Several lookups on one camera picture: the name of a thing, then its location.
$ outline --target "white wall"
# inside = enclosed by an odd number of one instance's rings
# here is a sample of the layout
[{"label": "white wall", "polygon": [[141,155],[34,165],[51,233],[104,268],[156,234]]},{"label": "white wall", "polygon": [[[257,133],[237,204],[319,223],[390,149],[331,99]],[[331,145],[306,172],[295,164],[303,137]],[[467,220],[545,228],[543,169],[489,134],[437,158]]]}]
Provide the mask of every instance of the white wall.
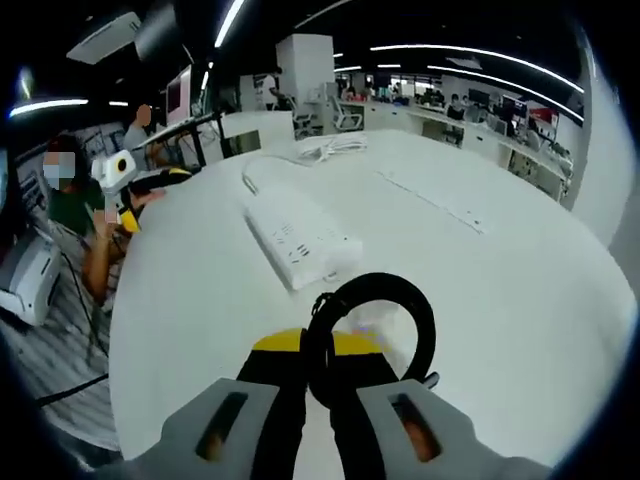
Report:
[{"label": "white wall", "polygon": [[556,142],[571,152],[571,158],[575,164],[578,161],[580,143],[584,141],[582,127],[562,113],[559,113],[558,117]]},{"label": "white wall", "polygon": [[611,86],[588,43],[586,47],[589,85],[585,86],[585,116],[590,117],[590,138],[572,212],[608,247],[632,191],[638,157]]},{"label": "white wall", "polygon": [[280,75],[280,91],[287,95],[296,96],[296,64],[293,51],[293,35],[285,38],[276,45],[278,66],[282,69]]},{"label": "white wall", "polygon": [[636,171],[635,187],[627,199],[609,251],[624,272],[631,289],[640,299],[640,172]]},{"label": "white wall", "polygon": [[276,56],[282,68],[280,89],[294,96],[302,109],[310,90],[335,81],[332,37],[291,35],[276,45]]},{"label": "white wall", "polygon": [[240,108],[242,111],[254,112],[258,110],[259,103],[253,75],[240,77]]}]

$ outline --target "monitor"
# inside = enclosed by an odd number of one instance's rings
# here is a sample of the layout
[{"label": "monitor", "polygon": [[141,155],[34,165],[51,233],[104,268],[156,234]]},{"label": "monitor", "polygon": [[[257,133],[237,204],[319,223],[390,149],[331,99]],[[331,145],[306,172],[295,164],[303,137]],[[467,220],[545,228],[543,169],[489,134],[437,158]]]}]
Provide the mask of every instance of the monitor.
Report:
[{"label": "monitor", "polygon": [[469,89],[469,101],[471,103],[479,103],[486,107],[489,106],[489,94],[481,90]]},{"label": "monitor", "polygon": [[508,95],[502,96],[502,107],[513,112],[514,116],[527,118],[527,104]]},{"label": "monitor", "polygon": [[167,127],[191,116],[191,66],[167,85]]}]

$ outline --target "white table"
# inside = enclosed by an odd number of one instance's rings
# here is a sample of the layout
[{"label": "white table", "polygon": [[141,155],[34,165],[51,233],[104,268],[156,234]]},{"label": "white table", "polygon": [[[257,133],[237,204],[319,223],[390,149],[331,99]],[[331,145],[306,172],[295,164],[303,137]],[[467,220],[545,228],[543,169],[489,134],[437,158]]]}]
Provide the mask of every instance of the white table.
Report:
[{"label": "white table", "polygon": [[[297,184],[359,236],[365,253],[354,275],[388,271],[425,293],[437,328],[435,392],[472,418],[481,441],[555,464],[591,422],[626,355],[636,304],[625,277],[570,213],[478,155],[399,131],[367,136],[367,152],[315,168],[261,158],[247,170],[258,187]],[[308,325],[316,296],[338,287],[289,293],[256,243],[243,218],[241,171],[261,156],[208,166],[142,215],[120,277],[109,356],[125,458],[156,442],[167,416],[217,378],[235,378],[261,337]],[[378,169],[422,179],[441,204],[481,217],[486,232]],[[396,323],[389,337],[408,360],[415,330],[406,318]],[[296,477],[339,477],[327,412],[308,405]]]},{"label": "white table", "polygon": [[[331,119],[332,110],[328,104],[320,109],[320,115]],[[535,151],[526,145],[522,145],[506,135],[501,135],[486,124],[477,124],[463,120],[454,120],[444,113],[431,111],[422,106],[398,106],[381,102],[356,102],[341,101],[346,109],[355,110],[364,115],[365,130],[397,129],[416,135],[423,135],[425,122],[435,122],[450,125],[464,131],[462,141],[463,150],[472,150],[479,153],[487,160],[494,162],[501,168],[507,169],[513,152],[526,157],[542,170],[539,176],[539,185],[549,192],[554,200],[559,201],[564,195],[565,185],[569,182],[569,176],[563,172],[560,163],[566,163],[548,149]],[[326,125],[325,132],[337,133],[330,124]]]}]

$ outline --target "power strip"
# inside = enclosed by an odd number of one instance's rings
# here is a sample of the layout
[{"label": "power strip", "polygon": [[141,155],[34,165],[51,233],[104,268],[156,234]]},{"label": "power strip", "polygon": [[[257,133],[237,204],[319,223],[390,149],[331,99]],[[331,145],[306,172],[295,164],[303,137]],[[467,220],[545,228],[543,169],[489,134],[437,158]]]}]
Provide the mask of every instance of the power strip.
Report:
[{"label": "power strip", "polygon": [[260,190],[247,204],[247,218],[293,290],[350,270],[362,258],[362,242],[290,186]]}]

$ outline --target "yellow part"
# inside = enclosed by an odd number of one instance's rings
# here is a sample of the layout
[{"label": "yellow part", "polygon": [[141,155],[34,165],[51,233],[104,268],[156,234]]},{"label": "yellow part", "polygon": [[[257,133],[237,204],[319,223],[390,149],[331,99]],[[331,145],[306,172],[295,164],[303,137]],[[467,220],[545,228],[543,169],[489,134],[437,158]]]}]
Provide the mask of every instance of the yellow part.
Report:
[{"label": "yellow part", "polygon": [[264,337],[253,346],[253,350],[267,352],[299,352],[301,328],[292,328]]},{"label": "yellow part", "polygon": [[[299,352],[301,328],[292,328],[264,337],[253,350],[266,352]],[[336,355],[367,355],[382,353],[380,346],[363,335],[332,332]]]},{"label": "yellow part", "polygon": [[185,175],[191,175],[191,172],[187,172],[186,170],[176,167],[170,168],[169,173],[184,173]]},{"label": "yellow part", "polygon": [[131,210],[122,212],[120,214],[120,219],[122,220],[122,226],[125,228],[127,232],[138,233],[140,231],[140,225],[138,225],[138,220],[136,220],[136,217],[135,215],[133,215],[133,212]]},{"label": "yellow part", "polygon": [[336,355],[367,355],[382,353],[382,349],[363,335],[332,332]]}]

